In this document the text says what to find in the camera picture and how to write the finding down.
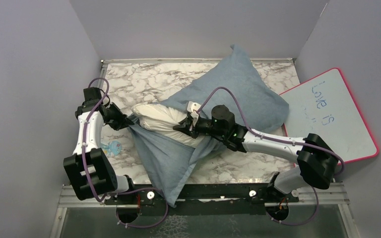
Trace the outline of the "white pillow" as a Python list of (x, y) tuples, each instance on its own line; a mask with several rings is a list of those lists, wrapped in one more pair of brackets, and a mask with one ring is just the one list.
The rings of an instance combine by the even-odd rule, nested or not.
[(146, 130), (157, 132), (181, 144), (195, 148), (205, 138), (200, 135), (194, 139), (182, 132), (173, 130), (187, 114), (177, 109), (161, 104), (137, 104), (132, 107), (132, 112), (139, 119), (139, 124)]

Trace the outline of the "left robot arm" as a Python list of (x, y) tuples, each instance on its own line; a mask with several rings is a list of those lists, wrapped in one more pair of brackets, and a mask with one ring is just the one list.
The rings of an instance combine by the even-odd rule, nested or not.
[(116, 175), (101, 147), (101, 132), (103, 125), (121, 130), (133, 122), (114, 103), (103, 105), (101, 89), (89, 87), (83, 93), (84, 102), (75, 112), (79, 122), (76, 148), (63, 160), (70, 184), (79, 200), (117, 192), (123, 203), (131, 203), (136, 197), (131, 178)]

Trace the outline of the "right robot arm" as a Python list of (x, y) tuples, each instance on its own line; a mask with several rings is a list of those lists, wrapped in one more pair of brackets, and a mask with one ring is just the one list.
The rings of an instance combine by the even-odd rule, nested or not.
[(305, 138), (290, 138), (249, 130), (236, 123), (235, 115), (225, 105), (215, 106), (210, 119), (189, 112), (173, 129), (192, 138), (209, 135), (232, 151), (263, 153), (295, 163), (296, 167), (276, 173), (269, 182), (266, 195), (274, 202), (308, 185), (328, 189), (338, 164), (320, 136), (310, 133)]

